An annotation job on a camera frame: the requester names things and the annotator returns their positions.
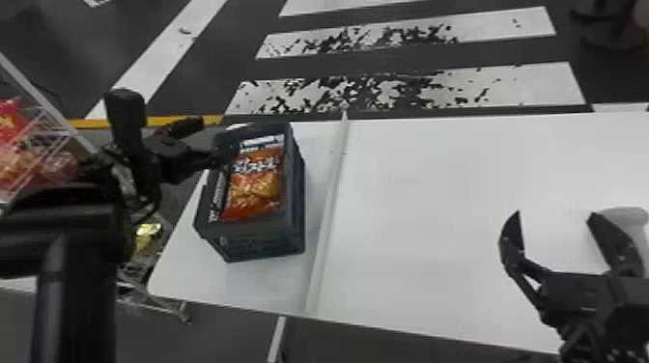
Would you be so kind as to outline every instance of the display rack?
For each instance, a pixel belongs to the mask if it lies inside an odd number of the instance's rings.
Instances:
[[[97,150],[39,89],[53,96],[55,103],[61,102],[55,99],[54,92],[30,82],[0,53],[0,102],[10,100],[17,104],[9,116],[0,107],[0,214],[25,189],[69,182],[74,175],[75,161]],[[68,168],[59,165],[62,159],[69,162]],[[187,322],[186,303],[152,296],[146,289],[151,270],[173,230],[158,213],[146,223],[160,224],[161,232],[152,238],[145,252],[136,253],[118,269],[118,300],[128,306],[174,314]],[[0,284],[3,286],[33,291],[34,279]]]
[[[66,182],[65,172],[42,174],[62,151],[78,159],[95,150],[0,53],[0,101],[9,99],[17,103],[17,109],[13,117],[0,114],[0,131],[11,136],[0,140],[0,209],[30,185]]]

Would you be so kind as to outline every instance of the white table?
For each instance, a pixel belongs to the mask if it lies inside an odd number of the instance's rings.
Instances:
[[[351,122],[329,201],[324,166],[335,125],[294,127],[311,180],[309,225],[319,204],[332,216],[311,281],[295,266],[312,258],[314,230],[307,255],[225,265],[191,227],[195,192],[152,276],[152,293],[556,352],[558,337],[500,265],[502,224],[521,209],[530,259],[598,273],[607,266],[586,228],[588,213],[649,209],[646,114]],[[284,264],[286,280],[273,285]]]

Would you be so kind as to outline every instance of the snack bag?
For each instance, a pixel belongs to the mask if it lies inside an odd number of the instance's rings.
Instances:
[[[242,141],[219,219],[241,220],[279,210],[283,159],[284,135]]]
[[[9,143],[28,121],[18,115],[18,98],[0,100],[0,146]]]

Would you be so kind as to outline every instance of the red snack package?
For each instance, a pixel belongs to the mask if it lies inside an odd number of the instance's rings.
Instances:
[[[220,219],[240,220],[279,210],[283,157],[281,147],[242,152],[233,166]]]
[[[0,100],[0,145],[9,143],[29,122],[18,115],[18,98]]]

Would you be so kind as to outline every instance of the gray floor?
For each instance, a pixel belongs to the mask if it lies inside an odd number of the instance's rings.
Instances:
[[[0,361],[28,361],[33,298],[0,293]],[[191,304],[193,322],[151,311],[117,309],[119,363],[263,362],[275,317]]]

